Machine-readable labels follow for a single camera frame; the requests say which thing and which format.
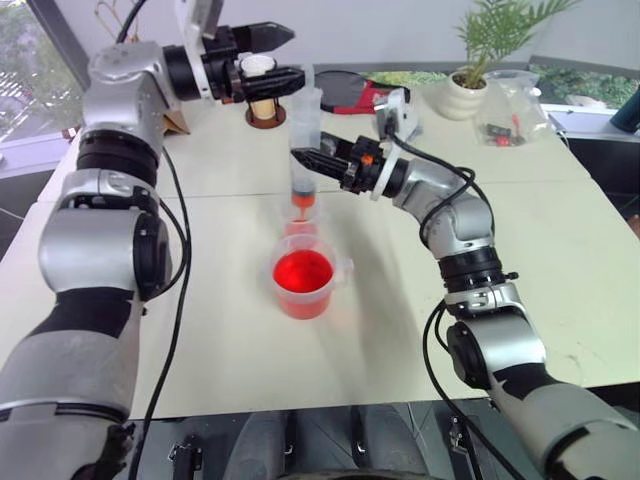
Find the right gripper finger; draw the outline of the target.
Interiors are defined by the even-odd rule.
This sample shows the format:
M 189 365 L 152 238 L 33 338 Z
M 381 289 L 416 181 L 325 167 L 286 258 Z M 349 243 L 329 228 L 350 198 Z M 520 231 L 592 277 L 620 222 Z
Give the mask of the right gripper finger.
M 319 149 L 294 148 L 290 153 L 303 167 L 322 176 L 343 181 L 348 175 L 350 163 L 347 160 L 328 155 Z
M 320 151 L 327 156 L 350 157 L 353 147 L 353 142 L 325 131 L 321 133 Z

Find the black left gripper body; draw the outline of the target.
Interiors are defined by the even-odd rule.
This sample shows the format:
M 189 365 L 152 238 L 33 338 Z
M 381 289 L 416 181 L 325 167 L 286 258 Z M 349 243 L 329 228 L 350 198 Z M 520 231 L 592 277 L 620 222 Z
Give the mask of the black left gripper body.
M 242 103 L 246 100 L 236 60 L 251 46 L 251 29 L 220 26 L 213 37 L 202 37 L 204 54 L 201 56 L 213 97 L 223 104 Z

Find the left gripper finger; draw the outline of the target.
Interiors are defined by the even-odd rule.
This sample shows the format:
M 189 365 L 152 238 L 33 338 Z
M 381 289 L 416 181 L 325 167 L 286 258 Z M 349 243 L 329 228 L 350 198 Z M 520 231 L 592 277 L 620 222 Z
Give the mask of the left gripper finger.
M 240 53 L 265 53 L 276 50 L 295 37 L 295 32 L 276 22 L 261 22 L 234 28 Z
M 232 95 L 232 102 L 257 102 L 289 96 L 305 84 L 305 72 L 296 67 L 276 67 L 256 76 L 240 71 L 239 91 Z

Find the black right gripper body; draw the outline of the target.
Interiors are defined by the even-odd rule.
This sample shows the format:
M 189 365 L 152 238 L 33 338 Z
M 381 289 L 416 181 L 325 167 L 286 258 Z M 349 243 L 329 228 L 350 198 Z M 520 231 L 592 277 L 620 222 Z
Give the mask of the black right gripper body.
M 355 142 L 344 141 L 339 157 L 347 164 L 340 187 L 354 194 L 372 191 L 386 163 L 380 142 L 359 136 Z

